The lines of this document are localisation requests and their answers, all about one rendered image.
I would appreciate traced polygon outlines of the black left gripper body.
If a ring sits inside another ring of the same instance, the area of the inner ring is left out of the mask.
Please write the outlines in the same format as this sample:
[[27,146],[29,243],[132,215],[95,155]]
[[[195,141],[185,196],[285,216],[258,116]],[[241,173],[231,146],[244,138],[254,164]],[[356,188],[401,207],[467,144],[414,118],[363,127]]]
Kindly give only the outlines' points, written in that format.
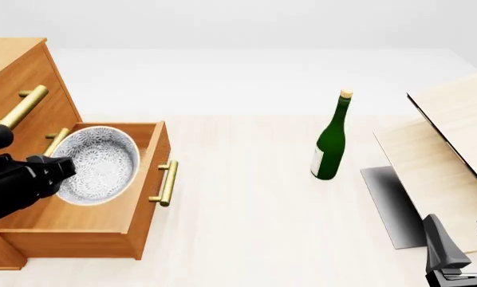
[[58,185],[77,173],[71,157],[32,155],[26,158],[26,162],[27,167],[31,167],[50,186]]

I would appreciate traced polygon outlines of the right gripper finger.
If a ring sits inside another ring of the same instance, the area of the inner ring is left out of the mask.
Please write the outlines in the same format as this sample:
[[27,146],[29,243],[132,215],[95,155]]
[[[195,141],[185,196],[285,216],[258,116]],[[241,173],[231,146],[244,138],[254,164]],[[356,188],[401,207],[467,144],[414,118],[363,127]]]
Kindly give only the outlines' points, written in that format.
[[471,259],[452,241],[442,222],[435,214],[423,219],[427,242],[427,273],[442,269],[462,269]]

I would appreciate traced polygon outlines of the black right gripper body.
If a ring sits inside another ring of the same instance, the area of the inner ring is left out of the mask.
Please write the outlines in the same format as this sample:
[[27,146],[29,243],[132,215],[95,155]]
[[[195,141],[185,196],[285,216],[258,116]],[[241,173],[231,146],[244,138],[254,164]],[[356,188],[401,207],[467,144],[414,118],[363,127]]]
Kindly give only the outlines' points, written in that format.
[[477,287],[477,273],[463,273],[461,269],[430,269],[425,275],[430,287]]

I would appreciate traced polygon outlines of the patterned black and white bowl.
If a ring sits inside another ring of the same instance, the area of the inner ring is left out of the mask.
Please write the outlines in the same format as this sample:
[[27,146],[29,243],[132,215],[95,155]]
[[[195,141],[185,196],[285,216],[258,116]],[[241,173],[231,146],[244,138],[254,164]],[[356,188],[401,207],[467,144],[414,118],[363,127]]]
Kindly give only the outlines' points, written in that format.
[[57,197],[77,206],[95,206],[129,188],[140,166],[140,153],[127,133],[111,126],[82,128],[64,138],[52,157],[69,157],[76,174],[62,182]]

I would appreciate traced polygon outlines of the open wooden drawer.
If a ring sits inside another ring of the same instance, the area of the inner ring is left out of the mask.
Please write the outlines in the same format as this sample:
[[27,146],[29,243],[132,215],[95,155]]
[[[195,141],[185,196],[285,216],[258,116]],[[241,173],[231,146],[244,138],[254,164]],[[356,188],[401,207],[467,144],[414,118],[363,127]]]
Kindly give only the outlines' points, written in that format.
[[27,258],[142,258],[154,210],[161,206],[148,197],[160,195],[167,172],[158,166],[171,160],[166,125],[79,123],[70,134],[91,126],[111,126],[131,136],[140,153],[138,173],[110,202],[77,206],[53,195],[31,228],[1,230]]

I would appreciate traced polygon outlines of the wooden cabinet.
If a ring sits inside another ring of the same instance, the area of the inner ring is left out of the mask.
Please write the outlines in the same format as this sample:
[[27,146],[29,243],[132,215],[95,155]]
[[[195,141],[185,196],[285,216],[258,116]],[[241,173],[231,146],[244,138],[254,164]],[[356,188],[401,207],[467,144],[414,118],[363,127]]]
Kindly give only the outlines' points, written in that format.
[[[65,82],[63,81],[50,51],[48,50],[46,39],[43,37],[0,37],[0,72],[8,66],[18,62],[21,57],[24,57],[28,52],[31,52],[38,47],[44,49],[45,54],[51,61],[51,65],[60,81],[61,87],[65,91],[67,97],[69,97],[70,102],[72,102],[73,108],[77,110],[69,91],[66,88]],[[5,153],[6,149],[7,148],[0,150],[0,155]],[[48,199],[39,200],[31,207],[0,219],[0,231],[3,229],[31,228],[34,225],[35,219],[43,212],[45,205],[48,202]],[[16,249],[13,243],[8,242],[0,235],[0,270],[21,269],[26,263],[26,255],[24,255],[21,250]]]

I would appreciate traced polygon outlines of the pale wooden rack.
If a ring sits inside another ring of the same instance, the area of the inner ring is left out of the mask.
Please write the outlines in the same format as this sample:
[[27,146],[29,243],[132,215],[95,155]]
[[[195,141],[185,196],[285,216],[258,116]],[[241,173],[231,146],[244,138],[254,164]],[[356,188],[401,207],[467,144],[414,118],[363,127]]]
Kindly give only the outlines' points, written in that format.
[[477,253],[477,73],[407,95],[418,119],[374,135],[420,217]]

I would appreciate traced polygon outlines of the green wine bottle with cork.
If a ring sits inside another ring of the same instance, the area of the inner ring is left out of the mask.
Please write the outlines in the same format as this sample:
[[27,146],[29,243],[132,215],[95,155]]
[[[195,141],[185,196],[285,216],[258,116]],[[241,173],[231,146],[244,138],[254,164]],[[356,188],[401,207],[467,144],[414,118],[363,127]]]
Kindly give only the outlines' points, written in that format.
[[345,117],[352,96],[350,88],[340,91],[333,117],[317,139],[310,164],[311,174],[317,179],[331,180],[336,176],[345,152]]

